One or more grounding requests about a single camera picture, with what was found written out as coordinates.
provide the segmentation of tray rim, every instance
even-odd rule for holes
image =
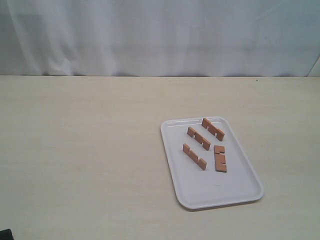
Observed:
[[[207,119],[221,119],[222,121],[224,121],[226,123],[226,125],[228,126],[228,128],[230,129],[235,142],[238,144],[240,151],[242,152],[251,172],[253,173],[259,187],[260,187],[260,192],[259,194],[252,196],[252,197],[248,197],[245,198],[243,200],[232,200],[232,201],[226,201],[226,202],[220,202],[220,203],[213,203],[213,204],[206,204],[206,205],[201,205],[201,206],[196,206],[196,205],[192,205],[189,204],[187,202],[184,201],[184,199],[180,196],[180,193],[178,191],[178,183],[177,183],[177,179],[176,179],[176,175],[173,172],[173,168],[172,168],[172,160],[168,157],[169,155],[169,144],[168,144],[168,140],[166,138],[165,135],[165,125],[172,123],[172,122],[179,122],[179,121],[193,121],[193,120],[201,120],[203,118],[207,118]],[[165,154],[166,154],[166,159],[167,162],[169,164],[169,169],[170,169],[170,174],[171,174],[171,178],[172,178],[172,182],[173,182],[173,187],[174,187],[174,192],[176,195],[176,198],[178,200],[178,202],[185,208],[190,209],[190,210],[196,210],[196,209],[203,209],[203,208],[213,208],[213,207],[219,207],[219,206],[225,206],[225,205],[234,205],[234,204],[241,204],[241,203],[249,203],[249,202],[254,202],[254,201],[258,201],[259,199],[261,199],[264,194],[264,186],[262,184],[262,182],[260,181],[260,178],[258,177],[255,169],[253,168],[248,156],[246,155],[244,148],[242,147],[242,145],[240,144],[234,130],[232,129],[231,125],[229,124],[229,122],[222,116],[203,116],[203,117],[192,117],[192,118],[180,118],[180,119],[170,119],[170,120],[166,120],[161,124],[161,135],[162,135],[162,141],[163,141],[163,145],[164,145],[164,150],[165,150]]]

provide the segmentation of black object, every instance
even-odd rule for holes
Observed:
[[[10,229],[0,231],[0,240],[14,240]]]

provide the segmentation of white curtain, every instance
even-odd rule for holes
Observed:
[[[307,76],[320,0],[0,0],[0,74]]]

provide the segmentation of table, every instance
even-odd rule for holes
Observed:
[[[16,240],[317,239],[320,78],[0,76],[0,228]],[[160,133],[223,116],[265,195],[187,211]]]

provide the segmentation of white tray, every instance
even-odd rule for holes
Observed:
[[[219,141],[201,126],[203,117],[168,120],[161,125],[165,152],[178,201],[188,209],[201,209],[251,202],[262,198],[263,185],[227,120],[220,116],[205,118],[224,132],[223,141]],[[189,126],[211,143],[209,151],[187,135]],[[190,150],[207,162],[206,170],[202,170],[183,152],[183,144],[188,144]],[[225,147],[227,172],[216,171],[214,145]]]

